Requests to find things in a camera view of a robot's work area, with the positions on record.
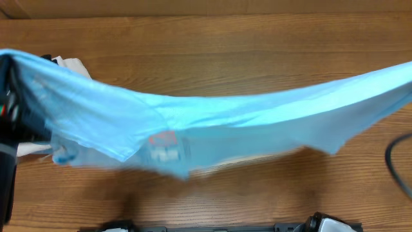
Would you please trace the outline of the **light blue t-shirt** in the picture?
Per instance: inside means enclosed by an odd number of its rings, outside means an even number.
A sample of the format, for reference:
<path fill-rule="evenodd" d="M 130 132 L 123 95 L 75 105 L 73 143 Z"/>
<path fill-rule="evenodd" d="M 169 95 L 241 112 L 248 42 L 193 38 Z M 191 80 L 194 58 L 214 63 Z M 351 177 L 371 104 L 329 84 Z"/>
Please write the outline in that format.
<path fill-rule="evenodd" d="M 411 102 L 411 64 L 283 92 L 173 97 L 94 81 L 4 49 L 18 92 L 51 131 L 53 161 L 188 177 L 222 162 L 309 147 L 334 154 Z"/>

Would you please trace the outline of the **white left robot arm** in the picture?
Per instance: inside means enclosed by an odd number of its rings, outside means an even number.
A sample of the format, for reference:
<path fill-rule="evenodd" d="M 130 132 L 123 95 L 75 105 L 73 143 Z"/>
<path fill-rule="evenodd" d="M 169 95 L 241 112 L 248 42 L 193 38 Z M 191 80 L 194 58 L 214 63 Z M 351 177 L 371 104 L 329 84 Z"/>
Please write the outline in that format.
<path fill-rule="evenodd" d="M 50 140 L 44 120 L 27 102 L 17 62 L 1 56 L 1 226 L 10 221 L 14 203 L 17 148 L 21 142 Z"/>

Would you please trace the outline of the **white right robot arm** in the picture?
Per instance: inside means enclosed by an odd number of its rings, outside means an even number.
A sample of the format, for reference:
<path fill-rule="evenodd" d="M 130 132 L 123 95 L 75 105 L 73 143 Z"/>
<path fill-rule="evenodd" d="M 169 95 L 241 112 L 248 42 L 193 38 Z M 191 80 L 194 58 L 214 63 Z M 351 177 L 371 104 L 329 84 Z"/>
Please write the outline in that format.
<path fill-rule="evenodd" d="M 363 232 L 362 224 L 347 224 L 345 221 L 316 212 L 308 217 L 304 225 L 304 232 Z"/>

